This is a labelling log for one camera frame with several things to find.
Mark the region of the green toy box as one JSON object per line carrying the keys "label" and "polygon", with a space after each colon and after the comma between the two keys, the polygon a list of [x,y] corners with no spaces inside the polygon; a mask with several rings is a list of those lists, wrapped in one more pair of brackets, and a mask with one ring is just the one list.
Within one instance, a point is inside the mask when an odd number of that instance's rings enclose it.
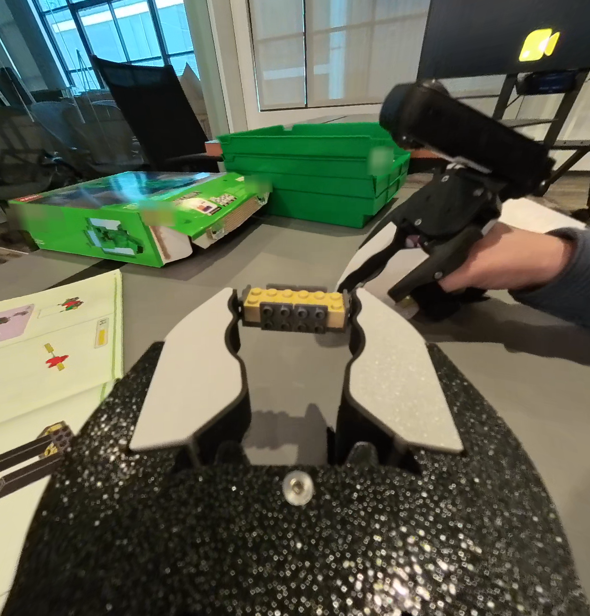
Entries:
{"label": "green toy box", "polygon": [[8,204],[42,250],[160,268],[226,238],[271,189],[255,175],[127,171]]}

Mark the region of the grey and tan brick assembly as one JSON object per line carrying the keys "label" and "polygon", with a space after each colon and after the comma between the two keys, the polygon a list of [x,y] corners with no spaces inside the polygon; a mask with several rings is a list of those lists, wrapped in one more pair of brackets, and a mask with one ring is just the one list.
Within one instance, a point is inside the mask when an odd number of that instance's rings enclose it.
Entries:
{"label": "grey and tan brick assembly", "polygon": [[323,287],[247,287],[240,315],[244,326],[265,331],[342,333],[349,323],[350,297]]}

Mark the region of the black screen stand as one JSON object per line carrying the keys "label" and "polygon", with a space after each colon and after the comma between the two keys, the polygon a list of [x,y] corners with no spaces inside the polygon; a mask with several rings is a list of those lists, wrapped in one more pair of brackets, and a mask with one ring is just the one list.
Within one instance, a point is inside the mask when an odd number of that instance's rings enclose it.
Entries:
{"label": "black screen stand", "polygon": [[[576,87],[573,91],[566,94],[561,94],[562,98],[560,104],[552,118],[516,118],[516,119],[504,119],[504,114],[508,109],[510,102],[509,99],[515,91],[515,85],[520,79],[518,74],[508,74],[502,84],[498,100],[496,102],[492,117],[494,119],[502,121],[509,127],[524,128],[530,126],[542,126],[547,125],[547,131],[542,139],[542,143],[545,144],[551,151],[570,151],[571,155],[555,170],[548,178],[541,183],[537,191],[536,196],[544,196],[549,188],[558,181],[563,175],[581,161],[586,155],[590,154],[590,140],[561,140],[559,135],[561,134],[569,114],[573,110],[575,102],[587,82],[590,68],[579,69],[576,80]],[[578,221],[587,222],[590,220],[590,184],[586,201],[586,206],[583,209],[576,210],[571,213],[571,216]]]}

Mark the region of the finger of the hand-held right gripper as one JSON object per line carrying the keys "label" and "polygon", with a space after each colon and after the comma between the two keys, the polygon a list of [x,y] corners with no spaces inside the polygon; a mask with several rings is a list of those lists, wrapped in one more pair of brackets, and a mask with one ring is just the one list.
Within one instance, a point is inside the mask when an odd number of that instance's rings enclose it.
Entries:
{"label": "finger of the hand-held right gripper", "polygon": [[405,215],[390,212],[374,227],[351,258],[337,282],[336,291],[351,293],[377,278],[389,261],[406,249],[407,221]]}

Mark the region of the black framed window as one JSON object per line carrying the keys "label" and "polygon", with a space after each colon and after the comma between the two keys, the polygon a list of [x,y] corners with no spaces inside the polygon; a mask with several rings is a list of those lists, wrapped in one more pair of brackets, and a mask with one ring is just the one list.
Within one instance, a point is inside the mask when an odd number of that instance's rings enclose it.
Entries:
{"label": "black framed window", "polygon": [[89,70],[89,55],[134,65],[170,64],[177,73],[197,59],[183,1],[31,1],[63,67]]}

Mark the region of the white framed window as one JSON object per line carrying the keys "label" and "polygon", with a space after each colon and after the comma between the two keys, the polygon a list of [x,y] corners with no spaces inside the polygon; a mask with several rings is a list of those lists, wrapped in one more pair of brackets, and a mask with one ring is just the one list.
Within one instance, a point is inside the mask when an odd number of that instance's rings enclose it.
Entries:
{"label": "white framed window", "polygon": [[248,1],[261,112],[376,104],[415,81],[430,1]]}

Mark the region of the black long beam brick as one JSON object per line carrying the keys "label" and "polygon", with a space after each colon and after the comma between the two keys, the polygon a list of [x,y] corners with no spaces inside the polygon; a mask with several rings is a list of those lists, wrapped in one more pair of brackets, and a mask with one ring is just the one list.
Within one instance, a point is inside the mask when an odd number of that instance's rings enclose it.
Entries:
{"label": "black long beam brick", "polygon": [[45,451],[47,451],[53,444],[53,435],[47,434],[31,442],[19,445],[14,449],[0,453],[0,473],[25,461],[37,461],[45,458]]}
{"label": "black long beam brick", "polygon": [[62,452],[54,453],[4,475],[0,478],[0,499],[51,475],[60,465],[63,458],[64,454]]}

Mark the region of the black mesh office chair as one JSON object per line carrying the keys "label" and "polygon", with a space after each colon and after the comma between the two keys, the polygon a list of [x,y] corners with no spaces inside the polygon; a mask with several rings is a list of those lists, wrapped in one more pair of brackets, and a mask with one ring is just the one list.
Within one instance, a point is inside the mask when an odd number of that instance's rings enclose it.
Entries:
{"label": "black mesh office chair", "polygon": [[172,66],[90,58],[153,171],[220,172],[222,159],[207,154],[207,135]]}

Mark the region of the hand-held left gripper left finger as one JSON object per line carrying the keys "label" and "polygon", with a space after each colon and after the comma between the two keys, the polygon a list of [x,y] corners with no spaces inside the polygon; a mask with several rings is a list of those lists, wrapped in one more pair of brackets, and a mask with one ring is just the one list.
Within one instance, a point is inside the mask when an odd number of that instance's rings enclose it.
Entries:
{"label": "hand-held left gripper left finger", "polygon": [[192,310],[164,339],[130,440],[132,451],[187,447],[216,455],[242,443],[251,424],[241,357],[236,290],[224,288]]}

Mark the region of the pale green instruction booklet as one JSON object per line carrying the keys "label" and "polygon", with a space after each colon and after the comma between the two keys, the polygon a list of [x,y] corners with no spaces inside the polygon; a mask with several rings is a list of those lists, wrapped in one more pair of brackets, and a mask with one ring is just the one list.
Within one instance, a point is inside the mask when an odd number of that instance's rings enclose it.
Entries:
{"label": "pale green instruction booklet", "polygon": [[123,376],[122,274],[0,301],[0,454],[77,434]]}

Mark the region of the black device under screen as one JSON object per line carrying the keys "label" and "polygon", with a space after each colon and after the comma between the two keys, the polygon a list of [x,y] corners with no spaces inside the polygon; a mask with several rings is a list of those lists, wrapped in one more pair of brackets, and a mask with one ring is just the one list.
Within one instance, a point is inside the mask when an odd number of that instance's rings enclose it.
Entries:
{"label": "black device under screen", "polygon": [[515,91],[518,96],[566,94],[575,89],[578,73],[577,70],[528,73],[517,81]]}

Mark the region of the dark studded brick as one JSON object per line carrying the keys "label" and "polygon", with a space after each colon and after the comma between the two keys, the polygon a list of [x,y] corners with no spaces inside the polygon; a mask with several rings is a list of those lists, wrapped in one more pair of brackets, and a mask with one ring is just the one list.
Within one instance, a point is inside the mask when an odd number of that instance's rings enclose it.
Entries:
{"label": "dark studded brick", "polygon": [[39,453],[38,458],[43,459],[64,452],[70,446],[74,436],[75,433],[64,421],[47,426],[39,434],[38,439],[49,437],[50,441],[45,449]]}

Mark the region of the person's right hand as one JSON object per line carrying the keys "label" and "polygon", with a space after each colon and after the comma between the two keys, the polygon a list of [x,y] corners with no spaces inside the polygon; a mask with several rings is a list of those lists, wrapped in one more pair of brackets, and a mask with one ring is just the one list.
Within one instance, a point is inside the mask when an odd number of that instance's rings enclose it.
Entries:
{"label": "person's right hand", "polygon": [[465,262],[439,282],[447,292],[467,288],[516,291],[557,278],[575,252],[574,241],[497,223],[468,252]]}

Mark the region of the grey desk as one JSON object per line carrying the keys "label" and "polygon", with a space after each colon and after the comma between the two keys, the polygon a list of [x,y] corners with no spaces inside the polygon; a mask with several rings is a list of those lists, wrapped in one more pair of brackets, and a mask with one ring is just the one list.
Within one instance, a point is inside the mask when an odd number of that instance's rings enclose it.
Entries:
{"label": "grey desk", "polygon": [[[332,288],[367,230],[253,220],[203,254],[161,269],[122,266],[123,355],[129,370],[191,310],[224,287]],[[519,438],[560,513],[590,602],[590,331],[490,293],[453,319],[414,320]],[[241,330],[254,465],[319,464],[350,356],[340,335]]]}

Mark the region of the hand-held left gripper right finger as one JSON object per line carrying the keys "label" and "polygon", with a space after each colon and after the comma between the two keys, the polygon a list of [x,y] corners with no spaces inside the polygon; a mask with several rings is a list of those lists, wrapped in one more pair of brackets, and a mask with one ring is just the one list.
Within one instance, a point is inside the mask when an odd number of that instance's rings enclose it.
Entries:
{"label": "hand-held left gripper right finger", "polygon": [[357,289],[353,333],[362,350],[350,364],[346,393],[392,441],[461,454],[464,446],[422,335],[366,289]]}

